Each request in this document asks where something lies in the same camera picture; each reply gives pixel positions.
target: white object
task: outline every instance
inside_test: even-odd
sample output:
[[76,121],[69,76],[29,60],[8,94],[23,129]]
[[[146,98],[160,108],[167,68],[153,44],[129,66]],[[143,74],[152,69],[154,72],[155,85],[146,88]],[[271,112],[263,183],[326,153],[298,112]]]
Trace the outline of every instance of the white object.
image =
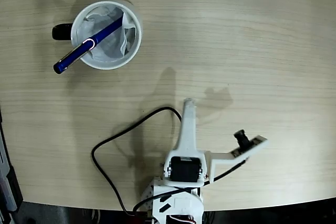
[[[181,121],[181,130],[176,148],[169,152],[163,171],[163,179],[155,177],[148,185],[141,196],[141,200],[148,199],[152,196],[175,191],[176,187],[191,187],[190,192],[182,192],[143,204],[147,211],[151,211],[152,216],[159,224],[166,224],[169,216],[192,216],[196,224],[202,224],[202,215],[204,212],[203,197],[201,189],[204,185],[204,178],[207,171],[209,172],[209,182],[214,181],[215,168],[218,164],[231,164],[232,166],[246,160],[250,155],[264,148],[268,140],[262,136],[256,136],[250,142],[252,143],[246,150],[240,147],[229,153],[211,153],[198,151],[196,149],[196,110],[195,102],[192,99],[184,101],[184,110]],[[201,171],[197,182],[175,182],[170,180],[171,159],[172,157],[199,158],[201,161]]]
[[[103,40],[101,42],[101,47],[98,47],[98,45],[97,48],[92,50],[93,54],[86,53],[83,57],[80,58],[85,64],[93,68],[102,70],[120,68],[127,64],[139,50],[143,34],[142,20],[135,7],[131,3],[123,0],[101,1],[85,7],[75,18],[71,28],[71,43],[73,47],[77,47],[82,42],[82,38],[77,36],[77,30],[81,30],[80,27],[84,20],[90,19],[90,16],[92,15],[101,17],[110,15],[116,7],[124,12],[123,26],[125,26],[125,28],[128,30],[130,30],[130,28],[135,28],[134,41],[132,44],[127,45],[127,43],[125,43],[125,37],[127,34],[119,32],[118,35],[122,39],[121,44],[116,48],[120,49],[120,55],[113,57],[113,55],[99,52],[99,50],[102,50],[102,48],[109,47],[109,42],[106,40],[108,38],[106,38],[106,41]],[[127,46],[129,46],[129,48],[126,54],[122,55],[123,48],[126,48]]]
[[206,152],[209,182],[214,182],[216,165],[237,165],[246,160],[249,156],[266,147],[268,144],[268,140],[262,136],[256,136],[251,141],[253,142],[253,146],[242,153],[239,151],[239,148],[234,149],[229,153]]
[[[176,190],[175,187],[166,186],[163,180],[155,177],[142,194],[141,200],[174,190]],[[190,215],[194,217],[197,224],[202,224],[204,206],[202,197],[197,195],[197,189],[192,190],[191,193],[185,191],[167,199],[162,198],[156,199],[154,202],[147,202],[144,207],[147,211],[152,211],[153,217],[159,224],[166,224],[166,219],[171,215]]]
[[[204,152],[196,148],[196,106],[192,99],[184,100],[183,116],[181,120],[180,136],[174,150],[170,151],[164,163],[163,181],[167,186],[201,187],[206,175],[206,160]],[[170,180],[170,162],[172,157],[198,158],[201,161],[201,170],[197,182],[176,182]]]
[[124,13],[122,9],[115,5],[98,6],[88,13],[76,30],[77,42],[81,43],[120,17],[123,17],[122,26],[87,53],[94,60],[112,62],[124,57],[129,50],[127,48],[128,42],[131,46],[135,39],[135,23],[133,19],[128,13]]

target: white mug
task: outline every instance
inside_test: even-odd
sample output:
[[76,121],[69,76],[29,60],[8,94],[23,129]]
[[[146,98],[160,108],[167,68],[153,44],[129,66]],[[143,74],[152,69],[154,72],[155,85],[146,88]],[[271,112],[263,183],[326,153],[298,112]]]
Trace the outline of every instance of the white mug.
[[128,50],[128,52],[124,55],[123,58],[118,59],[116,61],[111,62],[102,62],[97,61],[92,58],[91,54],[86,53],[83,55],[80,59],[87,65],[96,68],[96,69],[102,69],[102,70],[110,70],[110,69],[116,69],[124,66],[127,64],[135,54],[138,52],[141,39],[142,39],[142,20],[140,18],[140,15],[138,11],[135,9],[135,7],[124,0],[111,0],[111,1],[100,1],[93,3],[87,7],[85,7],[75,18],[72,24],[60,24],[55,26],[52,30],[52,37],[55,40],[69,40],[71,39],[71,43],[74,48],[78,47],[82,41],[78,41],[76,36],[76,31],[78,27],[81,25],[84,18],[91,12],[93,9],[99,7],[99,6],[107,6],[107,5],[114,5],[118,8],[120,8],[124,13],[127,13],[134,21],[135,24],[135,40],[131,48]]

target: white robotic arm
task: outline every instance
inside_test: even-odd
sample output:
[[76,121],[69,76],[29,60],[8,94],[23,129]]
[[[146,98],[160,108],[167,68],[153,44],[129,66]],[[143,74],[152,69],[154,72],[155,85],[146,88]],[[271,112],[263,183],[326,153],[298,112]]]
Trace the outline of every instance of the white robotic arm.
[[142,200],[176,188],[194,188],[179,194],[170,195],[147,202],[144,207],[152,212],[159,224],[169,220],[184,218],[187,222],[202,224],[204,212],[203,197],[200,187],[209,177],[214,181],[215,167],[218,164],[236,165],[250,155],[264,148],[268,140],[256,136],[251,141],[244,130],[235,133],[239,147],[229,153],[211,153],[198,151],[196,148],[196,110],[192,99],[184,101],[179,140],[171,150],[164,164],[163,178],[156,177],[142,195]]

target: blue pen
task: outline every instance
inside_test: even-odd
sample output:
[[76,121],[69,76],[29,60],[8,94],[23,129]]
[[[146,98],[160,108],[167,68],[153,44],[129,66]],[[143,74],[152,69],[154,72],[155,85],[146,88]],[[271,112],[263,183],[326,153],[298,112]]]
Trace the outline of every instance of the blue pen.
[[112,24],[108,25],[95,35],[87,38],[82,42],[82,44],[80,44],[70,53],[65,55],[54,65],[54,71],[58,74],[63,73],[71,64],[76,62],[76,60],[78,60],[88,51],[91,51],[93,48],[95,48],[96,45],[99,44],[103,39],[105,39],[107,36],[109,36],[111,33],[113,33],[115,30],[122,26],[122,17],[123,16],[118,18]]

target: dark floor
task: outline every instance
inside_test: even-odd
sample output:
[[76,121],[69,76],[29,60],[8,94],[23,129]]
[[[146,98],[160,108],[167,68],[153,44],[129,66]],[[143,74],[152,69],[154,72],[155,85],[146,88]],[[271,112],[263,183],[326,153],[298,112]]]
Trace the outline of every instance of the dark floor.
[[[217,211],[215,215],[214,212],[207,212],[204,215],[204,224],[241,224],[251,221],[258,224],[306,222],[327,224],[336,223],[335,212],[336,198],[282,207]],[[14,218],[16,224],[97,224],[98,218],[100,224],[142,223],[139,220],[128,219],[121,211],[93,211],[28,202],[21,205],[19,212],[14,214]]]

